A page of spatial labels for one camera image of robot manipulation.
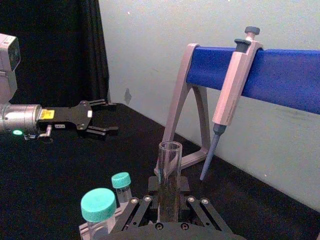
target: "blue pipette holder bar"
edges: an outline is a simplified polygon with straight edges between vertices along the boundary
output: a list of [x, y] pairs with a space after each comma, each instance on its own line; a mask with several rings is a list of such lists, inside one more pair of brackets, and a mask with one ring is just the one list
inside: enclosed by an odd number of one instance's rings
[[[208, 108], [206, 88], [221, 90], [234, 50], [197, 44], [187, 46], [162, 139], [173, 139], [183, 104], [192, 88], [197, 100], [202, 147], [200, 151], [182, 159], [182, 168], [198, 163], [207, 156], [210, 131], [208, 110], [205, 109]], [[242, 96], [320, 114], [320, 51], [258, 50]]]

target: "black curtain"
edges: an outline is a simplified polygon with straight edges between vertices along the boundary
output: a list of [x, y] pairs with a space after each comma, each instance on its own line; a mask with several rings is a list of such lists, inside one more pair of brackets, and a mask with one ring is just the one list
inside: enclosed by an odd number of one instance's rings
[[0, 33], [18, 37], [20, 45], [11, 103], [63, 107], [107, 98], [98, 0], [2, 0]]

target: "teal cap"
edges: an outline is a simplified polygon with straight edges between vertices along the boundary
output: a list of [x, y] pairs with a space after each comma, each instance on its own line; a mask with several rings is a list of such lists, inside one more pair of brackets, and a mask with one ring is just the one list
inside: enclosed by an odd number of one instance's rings
[[82, 217], [92, 223], [102, 222], [115, 214], [116, 196], [108, 188], [88, 191], [81, 199]]
[[111, 177], [112, 186], [115, 189], [122, 189], [129, 186], [131, 183], [130, 175], [128, 172], [120, 172]]

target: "vial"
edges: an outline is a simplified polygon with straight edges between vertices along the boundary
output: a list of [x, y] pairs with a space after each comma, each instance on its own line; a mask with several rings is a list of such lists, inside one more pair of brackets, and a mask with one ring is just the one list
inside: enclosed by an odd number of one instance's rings
[[116, 195], [120, 204], [121, 211], [123, 212], [132, 198], [131, 195], [131, 179], [128, 172], [120, 172], [111, 177], [112, 186], [116, 190]]
[[115, 194], [107, 188], [96, 188], [81, 199], [81, 213], [88, 224], [90, 240], [105, 239], [116, 224]]

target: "black table surface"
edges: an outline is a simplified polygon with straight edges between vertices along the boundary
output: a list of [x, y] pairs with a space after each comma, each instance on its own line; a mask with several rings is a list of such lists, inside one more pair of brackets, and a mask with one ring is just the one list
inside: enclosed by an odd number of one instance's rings
[[[82, 196], [110, 188], [111, 176], [129, 172], [136, 197], [147, 193], [154, 176], [164, 127], [118, 104], [115, 112], [94, 113], [96, 126], [119, 126], [105, 141], [55, 131], [53, 144], [1, 136], [0, 239], [80, 239]], [[183, 155], [199, 146], [175, 135]], [[203, 163], [182, 170], [191, 193], [207, 197], [235, 234], [248, 240], [315, 240], [320, 213], [215, 157], [203, 183]]]

